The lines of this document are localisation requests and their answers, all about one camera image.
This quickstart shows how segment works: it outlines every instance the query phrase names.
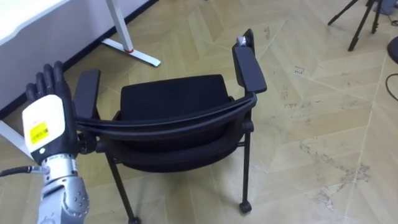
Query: desk foot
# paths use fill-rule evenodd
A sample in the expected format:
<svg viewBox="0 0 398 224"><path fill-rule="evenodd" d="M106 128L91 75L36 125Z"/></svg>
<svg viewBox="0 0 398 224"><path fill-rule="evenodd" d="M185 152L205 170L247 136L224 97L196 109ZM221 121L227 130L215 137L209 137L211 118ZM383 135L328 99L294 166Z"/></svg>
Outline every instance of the desk foot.
<svg viewBox="0 0 398 224"><path fill-rule="evenodd" d="M24 137L3 121L0 121L0 135L13 143L13 145L15 145L19 150L21 150L24 154L32 159L32 156L26 148Z"/></svg>
<svg viewBox="0 0 398 224"><path fill-rule="evenodd" d="M140 52L138 50L135 50L135 49L131 53L126 52L123 49L123 45L120 44L119 42L114 41L114 40L105 39L104 41L102 41L102 43L106 44L106 45L108 45L108 46L110 46L110 47L112 47L114 49L120 50L120 51L122 51L122 52L124 52L124 53L126 53L128 55L131 55L131 56L133 56L135 58L138 58L139 60L147 62L147 63L149 63L149 64L151 64L151 65L153 65L155 67L158 67L160 65L160 63L161 63L160 60L158 60L158 59L156 59L154 57L151 57L151 56L149 56L147 54L144 54L144 53L142 53L142 52Z"/></svg>

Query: wall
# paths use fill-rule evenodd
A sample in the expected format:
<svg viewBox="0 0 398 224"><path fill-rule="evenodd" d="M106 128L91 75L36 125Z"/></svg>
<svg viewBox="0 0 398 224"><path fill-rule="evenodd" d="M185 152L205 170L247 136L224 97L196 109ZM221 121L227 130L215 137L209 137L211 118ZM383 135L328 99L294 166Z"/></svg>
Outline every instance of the wall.
<svg viewBox="0 0 398 224"><path fill-rule="evenodd" d="M124 17L148 0L118 0ZM105 0L71 0L0 46L0 110L46 63L70 59L113 26Z"/></svg>

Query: tripod stand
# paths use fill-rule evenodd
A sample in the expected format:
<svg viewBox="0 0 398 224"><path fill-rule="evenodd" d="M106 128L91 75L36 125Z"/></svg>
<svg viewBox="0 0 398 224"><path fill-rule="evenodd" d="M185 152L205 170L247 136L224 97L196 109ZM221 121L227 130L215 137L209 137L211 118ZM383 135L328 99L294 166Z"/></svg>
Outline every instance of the tripod stand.
<svg viewBox="0 0 398 224"><path fill-rule="evenodd" d="M353 37L353 40L351 41L349 47L348 47L348 51L353 51L355 48L356 43L358 42L359 38L359 33L361 33L362 27L366 22L366 19L368 18L368 15L372 9L373 3L376 0L368 0L368 2L366 3L366 7L368 7L366 9L365 14L363 15L362 21L359 24L358 29L356 30L356 33ZM381 11L381 4L382 4L382 0L378 0L379 3L377 5L377 10L376 10L376 15L374 16L374 21L373 21L373 26L372 26L372 34L374 34L376 32L376 29L379 25L379 16L380 16L380 11ZM358 2L358 0L352 0L350 3L348 3L348 5L337 15L335 15L330 22L328 23L328 26L330 26L333 22L335 22L345 11L347 11L351 6L353 6L356 2Z"/></svg>

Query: robotic hand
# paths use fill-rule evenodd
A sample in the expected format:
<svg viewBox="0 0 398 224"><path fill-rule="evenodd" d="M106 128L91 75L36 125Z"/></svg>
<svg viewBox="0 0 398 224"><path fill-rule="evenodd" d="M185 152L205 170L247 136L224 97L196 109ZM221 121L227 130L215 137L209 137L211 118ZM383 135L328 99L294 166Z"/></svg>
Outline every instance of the robotic hand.
<svg viewBox="0 0 398 224"><path fill-rule="evenodd" d="M81 224L90 207L83 179L78 176L80 151L75 110L62 63L46 64L36 84L26 87L30 105L22 112L25 143L44 173L39 224Z"/></svg>

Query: black armrest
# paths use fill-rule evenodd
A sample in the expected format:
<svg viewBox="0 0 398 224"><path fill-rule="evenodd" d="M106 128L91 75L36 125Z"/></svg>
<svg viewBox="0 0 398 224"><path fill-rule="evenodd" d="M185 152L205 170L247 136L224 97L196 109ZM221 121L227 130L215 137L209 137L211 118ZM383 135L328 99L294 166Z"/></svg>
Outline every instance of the black armrest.
<svg viewBox="0 0 398 224"><path fill-rule="evenodd" d="M267 91L266 80L260 65L250 47L232 48L236 79L247 92L262 93Z"/></svg>
<svg viewBox="0 0 398 224"><path fill-rule="evenodd" d="M80 75L75 90L75 111L78 118L94 118L101 71L89 70Z"/></svg>

